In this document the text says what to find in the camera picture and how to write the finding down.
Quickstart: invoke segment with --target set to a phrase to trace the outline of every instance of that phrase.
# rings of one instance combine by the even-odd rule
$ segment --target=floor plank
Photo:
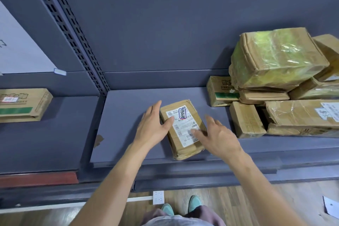
[[[322,196],[339,201],[339,181],[277,184],[275,188],[310,226],[335,226],[339,220],[325,214]],[[198,195],[227,226],[259,226],[252,207],[240,186],[165,191],[165,202],[176,214],[187,213],[189,198]],[[150,192],[131,193],[129,197],[151,195]],[[152,201],[129,202],[120,226],[139,226],[143,214],[154,208]],[[66,226],[79,212],[79,207],[21,212],[0,215],[1,226]]]

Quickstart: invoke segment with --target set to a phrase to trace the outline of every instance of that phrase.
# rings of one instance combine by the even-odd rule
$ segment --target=electrical socket
[[[153,191],[153,205],[161,205],[165,203],[164,191]]]

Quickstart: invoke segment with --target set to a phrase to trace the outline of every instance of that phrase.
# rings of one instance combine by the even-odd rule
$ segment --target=shoe
[[[191,198],[189,199],[189,213],[201,205],[201,200],[197,195],[191,196]]]
[[[174,211],[170,204],[164,204],[161,208],[165,213],[167,213],[169,216],[174,216]]]

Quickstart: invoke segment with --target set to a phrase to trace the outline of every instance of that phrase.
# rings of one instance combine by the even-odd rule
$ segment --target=brown package
[[[212,107],[229,106],[239,100],[239,93],[232,86],[230,76],[210,76],[206,87]]]
[[[314,37],[313,40],[330,63],[327,68],[314,77],[320,82],[339,79],[339,39],[325,34]]]
[[[254,105],[233,102],[230,112],[238,138],[258,138],[266,133]]]
[[[288,28],[241,34],[229,74],[235,89],[290,91],[328,65],[305,28]]]
[[[240,102],[243,104],[263,105],[265,101],[289,100],[290,97],[284,92],[268,92],[262,90],[240,89]]]
[[[289,95],[291,100],[339,97],[339,80],[319,82],[315,78],[310,78],[289,92]]]
[[[40,121],[52,98],[47,89],[0,89],[0,123]]]
[[[173,158],[183,160],[204,150],[204,146],[191,134],[191,129],[206,132],[206,127],[190,100],[179,101],[160,108],[160,117],[166,121],[174,116],[168,132]]]
[[[265,102],[271,135],[339,137],[338,100]]]

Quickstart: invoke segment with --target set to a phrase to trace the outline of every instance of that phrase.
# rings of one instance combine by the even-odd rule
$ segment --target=hand
[[[237,137],[230,129],[223,126],[220,121],[214,120],[208,115],[205,117],[207,121],[207,136],[195,129],[191,129],[192,134],[211,154],[220,157],[229,164],[234,157],[243,153]]]
[[[147,109],[138,125],[133,141],[133,143],[146,147],[147,152],[166,136],[174,122],[174,117],[172,116],[163,125],[160,124],[160,105],[161,100]]]

